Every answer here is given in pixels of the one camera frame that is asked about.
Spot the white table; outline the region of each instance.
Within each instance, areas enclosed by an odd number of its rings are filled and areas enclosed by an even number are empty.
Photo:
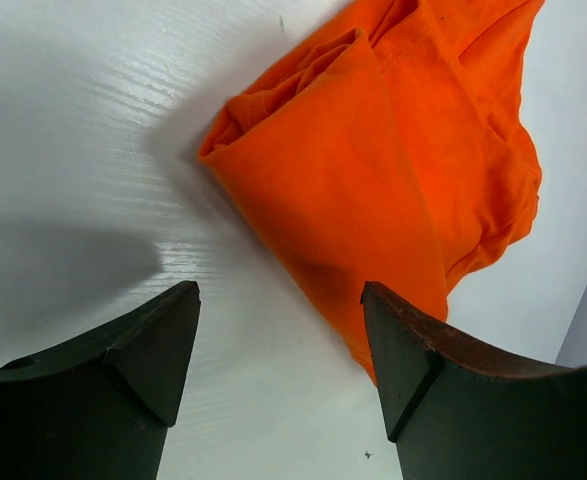
[[[0,297],[0,365],[197,280],[200,328],[160,479],[400,478],[375,389],[194,162],[224,100],[344,3],[0,1],[0,223],[85,231],[49,235],[51,255],[36,260],[37,235],[0,245],[0,293],[18,272],[8,298],[27,292],[20,301],[35,305],[24,320]],[[587,0],[548,0],[525,77],[540,214],[530,237],[458,287],[451,321],[553,361],[587,281]],[[111,229],[130,233],[125,248],[100,242]],[[163,271],[132,286],[153,260],[140,239]],[[106,293],[87,306],[77,290],[95,278]],[[38,319],[48,292],[84,308]]]

